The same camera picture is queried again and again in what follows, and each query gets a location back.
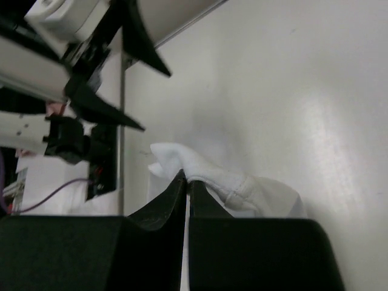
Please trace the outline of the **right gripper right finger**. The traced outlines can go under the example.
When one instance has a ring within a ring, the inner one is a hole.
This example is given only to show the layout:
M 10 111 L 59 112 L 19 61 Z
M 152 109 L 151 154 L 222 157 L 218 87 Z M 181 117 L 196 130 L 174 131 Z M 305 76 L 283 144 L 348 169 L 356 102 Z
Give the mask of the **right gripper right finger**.
M 190 185 L 191 290 L 344 290 L 332 246 L 311 219 L 234 218 Z

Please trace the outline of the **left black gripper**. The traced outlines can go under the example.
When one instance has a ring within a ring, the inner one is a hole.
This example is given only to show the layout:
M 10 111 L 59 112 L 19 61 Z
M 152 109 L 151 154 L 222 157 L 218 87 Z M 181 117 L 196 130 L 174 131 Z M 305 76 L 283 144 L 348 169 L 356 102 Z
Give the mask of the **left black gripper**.
M 106 62 L 118 30 L 122 27 L 124 51 L 156 71 L 171 76 L 169 68 L 155 50 L 142 21 L 137 1 L 109 1 L 108 10 L 92 35 L 84 42 L 70 42 L 61 62 L 69 81 L 64 94 L 77 117 L 91 123 L 121 125 L 135 130 L 145 128 L 116 107 L 106 103 L 87 84 Z

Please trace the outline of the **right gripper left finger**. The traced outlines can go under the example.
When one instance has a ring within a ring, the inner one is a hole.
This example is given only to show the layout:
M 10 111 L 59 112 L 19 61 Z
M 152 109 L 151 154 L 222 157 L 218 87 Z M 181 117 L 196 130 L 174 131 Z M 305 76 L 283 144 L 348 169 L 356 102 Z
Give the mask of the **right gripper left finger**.
M 2 290 L 179 290 L 186 178 L 129 216 L 1 220 Z

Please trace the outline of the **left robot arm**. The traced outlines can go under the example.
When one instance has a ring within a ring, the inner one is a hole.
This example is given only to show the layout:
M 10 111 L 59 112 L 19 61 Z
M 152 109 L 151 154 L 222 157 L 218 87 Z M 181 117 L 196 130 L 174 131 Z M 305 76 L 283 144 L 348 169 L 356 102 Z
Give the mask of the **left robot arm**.
M 1 145 L 77 164 L 113 151 L 84 122 L 143 131 L 98 95 L 118 32 L 127 55 L 170 76 L 136 1 L 2 1 Z

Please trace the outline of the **white skirt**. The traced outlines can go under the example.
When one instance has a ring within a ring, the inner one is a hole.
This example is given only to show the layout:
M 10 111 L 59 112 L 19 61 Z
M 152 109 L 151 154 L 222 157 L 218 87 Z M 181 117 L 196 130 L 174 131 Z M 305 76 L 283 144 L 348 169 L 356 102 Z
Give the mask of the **white skirt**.
M 155 176 L 172 180 L 182 170 L 188 182 L 200 181 L 234 212 L 250 211 L 259 218 L 307 218 L 299 193 L 285 183 L 229 170 L 177 143 L 150 146 Z

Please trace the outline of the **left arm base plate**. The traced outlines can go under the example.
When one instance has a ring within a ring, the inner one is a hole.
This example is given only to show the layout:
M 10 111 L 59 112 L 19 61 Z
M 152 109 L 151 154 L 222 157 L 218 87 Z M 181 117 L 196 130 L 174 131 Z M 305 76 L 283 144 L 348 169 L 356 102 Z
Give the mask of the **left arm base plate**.
M 86 201 L 117 188 L 118 138 L 117 126 L 98 124 L 91 129 L 92 159 Z

